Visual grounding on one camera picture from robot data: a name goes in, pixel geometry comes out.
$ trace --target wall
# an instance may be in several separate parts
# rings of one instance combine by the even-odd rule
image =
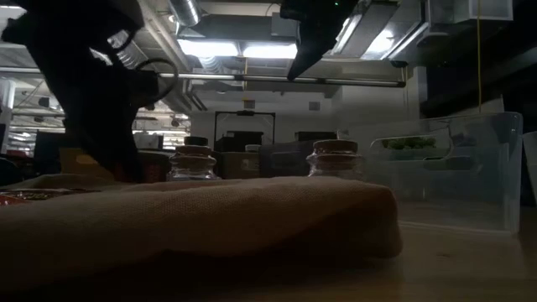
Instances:
[[[208,138],[210,145],[214,139],[214,112],[197,112],[190,116],[190,135]],[[270,116],[238,117],[232,114],[218,116],[216,137],[221,138],[227,131],[260,131],[265,133],[263,143],[272,143],[273,119]],[[335,131],[328,116],[296,116],[276,114],[275,142],[287,143],[295,140],[298,131]]]
[[[481,113],[501,113],[505,112],[503,107],[503,97],[487,101],[481,105]],[[450,117],[457,116],[469,116],[479,114],[479,108],[477,106],[472,108],[467,108],[465,110],[459,111],[457,113],[450,114]]]
[[[425,68],[415,68],[405,88],[343,86],[332,97],[321,93],[289,92],[281,95],[266,92],[228,92],[217,95],[199,91],[198,95],[213,112],[196,112],[190,116],[193,136],[209,138],[212,144],[214,111],[242,110],[242,96],[256,100],[257,112],[276,112],[277,143],[295,140],[298,131],[332,131],[350,127],[400,122],[420,118],[420,102],[426,99]],[[321,103],[319,112],[308,111],[308,103]],[[216,137],[229,130],[261,131],[264,143],[271,143],[271,117],[237,117],[221,115]]]
[[[0,80],[0,154],[8,151],[9,124],[12,119],[13,102],[15,100],[16,84],[11,80]]]

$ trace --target ceiling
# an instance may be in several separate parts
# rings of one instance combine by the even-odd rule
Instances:
[[[180,69],[180,72],[206,72],[203,70],[200,61],[193,55],[185,55],[177,43],[175,24],[169,20],[172,14],[169,1],[138,0],[138,2],[142,4],[146,26],[137,33],[134,43],[127,49],[129,55],[136,62],[152,58],[166,58],[174,62]],[[218,22],[223,22],[222,20],[231,20],[230,22],[235,22],[239,26],[233,25],[230,27],[229,24],[227,26],[215,26],[213,24],[213,26],[204,25],[205,27],[203,28],[203,26],[198,24],[192,29],[183,31],[181,33],[182,35],[192,37],[197,34],[198,39],[203,39],[199,38],[199,33],[194,32],[198,29],[204,29],[204,33],[206,34],[209,33],[221,37],[231,34],[233,35],[232,41],[237,43],[241,54],[238,57],[217,57],[227,70],[236,74],[287,75],[292,60],[246,59],[242,57],[242,47],[245,42],[248,42],[252,37],[255,38],[256,35],[260,37],[259,39],[266,39],[267,37],[261,37],[262,35],[260,33],[262,30],[265,30],[264,28],[251,28],[248,31],[248,26],[240,26],[241,22],[250,20],[248,22],[258,24],[258,26],[264,26],[263,24],[270,25],[271,23],[274,25],[274,22],[279,22],[277,12],[279,11],[278,3],[281,3],[281,1],[199,0],[199,3],[206,13],[201,20],[201,25],[203,25],[204,20],[212,20],[214,24],[219,24]],[[361,0],[361,3],[370,3],[370,1]],[[380,6],[388,5],[389,9],[381,7],[377,14],[375,13],[377,10],[372,8],[359,12],[362,13],[361,21],[357,29],[350,31],[352,35],[343,48],[343,51],[340,54],[327,53],[324,59],[308,69],[304,73],[304,76],[400,81],[401,69],[393,67],[388,60],[378,60],[379,58],[376,56],[374,60],[361,60],[362,52],[368,52],[375,43],[381,44],[383,47],[391,47],[392,49],[390,51],[396,48],[399,43],[398,41],[407,39],[409,34],[413,30],[416,30],[417,26],[423,22],[423,15],[426,13],[424,12],[423,3],[421,0],[373,0],[373,4]],[[9,4],[9,1],[0,0],[1,4]],[[5,27],[8,18],[16,18],[22,12],[23,10],[21,9],[0,8],[0,28]],[[458,30],[467,30],[468,27],[471,28],[472,26],[465,23],[456,28]],[[434,30],[438,31],[445,28],[446,26],[435,26],[426,33],[417,36],[413,43],[404,49],[404,51],[401,51],[395,59],[408,59],[411,64],[420,64],[422,58],[426,58],[428,61],[441,60],[441,57],[434,56],[435,51],[431,51],[431,49],[434,49],[431,45],[428,45],[426,48],[420,48],[417,44],[422,40],[424,35],[430,35]],[[281,42],[282,39],[292,41],[295,39],[292,34],[286,38],[282,36],[274,37],[270,33],[271,30],[274,33],[275,29],[267,30],[269,42],[274,42],[274,40]],[[248,36],[248,39],[241,39],[241,34],[244,34],[245,37]],[[35,67],[35,63],[24,47],[0,42],[0,66]],[[170,72],[170,68],[165,65],[156,65],[154,68],[159,72]],[[43,80],[27,76],[18,76],[14,80],[17,82],[17,93],[15,97],[16,109],[14,110],[15,118],[13,119],[13,125],[60,128],[60,116],[62,114],[60,108],[44,108],[38,104],[38,100],[43,96],[53,97],[46,84],[42,83]],[[193,84],[194,93],[203,104],[198,103],[195,97],[185,94],[182,87],[179,87],[159,102],[154,111],[148,112],[144,109],[141,110],[138,114],[139,119],[135,127],[171,129],[172,117],[175,114],[185,113],[188,115],[196,111],[215,111],[221,110],[222,107],[240,108],[242,99],[245,97],[260,100],[259,104],[263,104],[263,107],[267,110],[270,110],[270,106],[274,110],[286,108],[282,107],[282,102],[286,102],[288,98],[296,100],[298,96],[307,96],[307,98],[323,102],[323,100],[330,100],[339,89],[339,86],[270,82],[248,82],[244,84],[242,82],[196,81]],[[31,91],[34,91],[35,96],[29,97]],[[304,110],[303,108],[306,108],[306,105],[289,106],[289,110],[292,112]],[[36,122],[34,118],[37,115],[41,115],[44,121],[38,119],[39,122]],[[187,129],[189,126],[187,122],[181,125],[183,129]]]

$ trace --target yellow wire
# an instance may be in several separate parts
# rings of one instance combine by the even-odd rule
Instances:
[[[409,83],[409,67],[408,66],[404,67],[404,82],[407,83],[407,84]],[[410,120],[410,113],[409,113],[409,102],[410,102],[410,99],[409,99],[409,86],[406,85],[406,87],[404,89],[405,89],[405,98],[406,98],[406,119]]]
[[[246,58],[244,62],[244,75],[246,75],[247,73],[248,73],[248,58]],[[246,91],[247,88],[248,88],[248,82],[244,81],[244,91]]]
[[[481,114],[482,104],[482,75],[481,75],[481,0],[477,0],[477,84],[478,84],[478,106]]]

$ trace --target desk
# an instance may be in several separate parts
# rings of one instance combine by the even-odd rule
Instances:
[[[164,255],[28,295],[100,301],[537,301],[537,211],[527,210],[519,239],[404,227],[404,251],[388,261]]]

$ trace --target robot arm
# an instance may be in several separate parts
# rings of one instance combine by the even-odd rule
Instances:
[[[163,95],[157,96],[156,73],[128,70],[117,57],[143,27],[138,2],[15,2],[27,13],[10,20],[2,39],[27,47],[64,109],[66,132],[74,134],[104,168],[113,173],[122,171],[128,180],[142,181],[132,124],[140,107]],[[130,39],[114,49],[108,39],[120,31],[128,33]],[[95,58],[91,49],[107,55],[113,64]]]

